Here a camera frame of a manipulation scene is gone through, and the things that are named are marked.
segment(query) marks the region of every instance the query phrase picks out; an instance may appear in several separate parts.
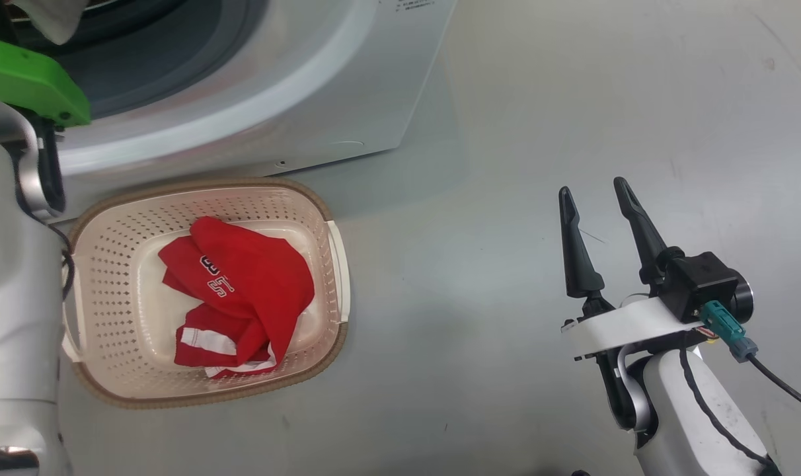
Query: cable connector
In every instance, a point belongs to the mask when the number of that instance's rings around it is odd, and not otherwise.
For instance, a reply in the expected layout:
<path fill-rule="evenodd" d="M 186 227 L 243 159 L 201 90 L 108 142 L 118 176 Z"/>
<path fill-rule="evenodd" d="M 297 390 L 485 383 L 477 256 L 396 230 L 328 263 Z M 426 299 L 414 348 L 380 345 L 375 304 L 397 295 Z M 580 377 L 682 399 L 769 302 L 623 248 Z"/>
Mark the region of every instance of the cable connector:
<path fill-rule="evenodd" d="M 750 338 L 745 337 L 741 323 L 718 301 L 709 301 L 700 310 L 700 320 L 706 328 L 718 335 L 738 362 L 747 362 L 750 356 L 756 356 L 758 346 Z"/>

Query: wire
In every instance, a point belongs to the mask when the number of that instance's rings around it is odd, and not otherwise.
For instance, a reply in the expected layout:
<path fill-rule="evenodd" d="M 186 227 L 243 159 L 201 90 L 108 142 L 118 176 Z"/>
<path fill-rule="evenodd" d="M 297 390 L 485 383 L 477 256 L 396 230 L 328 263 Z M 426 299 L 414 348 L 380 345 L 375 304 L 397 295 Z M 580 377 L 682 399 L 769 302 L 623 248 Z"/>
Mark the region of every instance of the wire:
<path fill-rule="evenodd" d="M 720 338 L 720 337 L 718 337 L 717 334 L 715 334 L 715 332 L 712 332 L 709 329 L 706 329 L 705 326 L 696 327 L 696 328 L 694 328 L 694 331 L 700 332 L 700 334 L 705 335 L 705 337 L 708 338 L 709 343 L 712 343 L 712 342 L 718 340 L 718 338 Z"/>
<path fill-rule="evenodd" d="M 71 292 L 71 286 L 74 284 L 75 279 L 75 261 L 71 258 L 71 242 L 69 241 L 69 237 L 65 235 L 62 231 L 57 229 L 56 226 L 51 225 L 50 223 L 45 223 L 41 220 L 37 220 L 39 223 L 43 223 L 43 225 L 47 226 L 48 229 L 56 233 L 60 240 L 63 241 L 63 246 L 65 247 L 62 250 L 63 254 L 63 266 L 68 269 L 65 273 L 65 282 L 63 283 L 63 301 L 68 298 L 69 293 Z"/>
<path fill-rule="evenodd" d="M 768 370 L 767 367 L 759 361 L 759 359 L 755 358 L 754 356 L 749 356 L 750 364 L 753 364 L 753 367 L 758 368 L 758 370 L 764 374 L 765 377 L 768 377 L 773 383 L 776 384 L 779 388 L 783 389 L 785 393 L 791 395 L 801 403 L 801 394 L 800 392 L 796 391 L 795 389 L 791 388 L 790 385 L 783 382 L 779 377 L 775 376 L 772 371 Z"/>
<path fill-rule="evenodd" d="M 736 437 L 733 436 L 729 430 L 724 428 L 724 425 L 721 425 L 720 421 L 718 421 L 717 416 L 715 416 L 715 414 L 712 412 L 712 409 L 710 409 L 706 404 L 705 399 L 703 399 L 700 389 L 697 388 L 697 382 L 694 382 L 694 373 L 691 371 L 691 365 L 688 364 L 688 350 L 685 349 L 685 345 L 682 349 L 679 349 L 679 363 L 682 365 L 682 373 L 685 376 L 685 383 L 688 383 L 688 387 L 691 389 L 691 392 L 694 393 L 694 400 L 697 401 L 700 410 L 703 410 L 703 413 L 706 413 L 706 416 L 709 418 L 709 421 L 712 422 L 712 426 L 715 427 L 715 430 L 717 430 L 718 433 L 726 438 L 730 445 L 732 445 L 735 449 L 744 453 L 746 457 L 757 461 L 769 469 L 775 470 L 775 473 L 773 474 L 779 474 L 779 470 L 776 467 L 776 464 L 773 463 L 773 460 L 767 456 L 760 457 L 760 455 L 754 453 L 750 448 L 744 446 L 741 441 L 737 440 Z"/>
<path fill-rule="evenodd" d="M 632 298 L 633 296 L 645 296 L 646 298 L 650 298 L 650 295 L 646 292 L 634 292 L 631 295 L 625 297 L 621 300 L 621 304 L 618 305 L 618 308 L 624 307 L 624 303 L 627 302 L 627 299 Z"/>

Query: gray floor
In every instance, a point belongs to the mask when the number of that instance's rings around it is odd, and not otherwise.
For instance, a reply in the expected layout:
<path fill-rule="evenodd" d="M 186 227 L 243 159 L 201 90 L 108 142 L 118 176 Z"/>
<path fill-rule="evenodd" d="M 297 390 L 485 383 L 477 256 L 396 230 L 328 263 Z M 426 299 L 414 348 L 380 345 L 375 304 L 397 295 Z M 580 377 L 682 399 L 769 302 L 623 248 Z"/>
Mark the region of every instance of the gray floor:
<path fill-rule="evenodd" d="M 801 390 L 801 2 L 461 0 L 402 147 L 291 176 L 345 239 L 336 362 L 260 397 L 143 413 L 99 403 L 66 364 L 77 474 L 639 474 L 596 366 L 558 331 L 580 307 L 563 184 L 609 301 L 642 290 L 616 175 L 669 244 L 754 284 L 749 335 Z M 800 407 L 720 344 L 705 355 L 801 474 Z"/>

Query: washing machine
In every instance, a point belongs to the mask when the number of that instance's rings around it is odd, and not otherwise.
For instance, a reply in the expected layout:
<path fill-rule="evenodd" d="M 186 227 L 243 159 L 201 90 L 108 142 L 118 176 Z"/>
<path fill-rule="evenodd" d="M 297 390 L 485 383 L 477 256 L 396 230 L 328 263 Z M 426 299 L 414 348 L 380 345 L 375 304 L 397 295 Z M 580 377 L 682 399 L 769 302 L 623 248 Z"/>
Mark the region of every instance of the washing machine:
<path fill-rule="evenodd" d="M 120 190 L 248 165 L 261 175 L 397 147 L 455 0 L 95 0 L 70 42 L 26 16 L 93 123 L 59 143 L 63 219 Z"/>

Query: cloth in washing machine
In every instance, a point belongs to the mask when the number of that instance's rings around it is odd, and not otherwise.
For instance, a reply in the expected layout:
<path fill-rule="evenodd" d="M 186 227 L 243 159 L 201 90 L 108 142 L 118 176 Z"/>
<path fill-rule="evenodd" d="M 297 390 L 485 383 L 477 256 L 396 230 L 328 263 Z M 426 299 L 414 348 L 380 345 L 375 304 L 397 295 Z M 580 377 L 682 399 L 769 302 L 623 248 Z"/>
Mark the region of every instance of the cloth in washing machine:
<path fill-rule="evenodd" d="M 204 301 L 177 329 L 174 362 L 214 379 L 273 370 L 315 295 L 307 261 L 282 238 L 211 217 L 190 233 L 159 252 L 163 283 Z"/>
<path fill-rule="evenodd" d="M 58 45 L 77 30 L 89 0 L 5 0 L 28 13 L 37 30 Z"/>

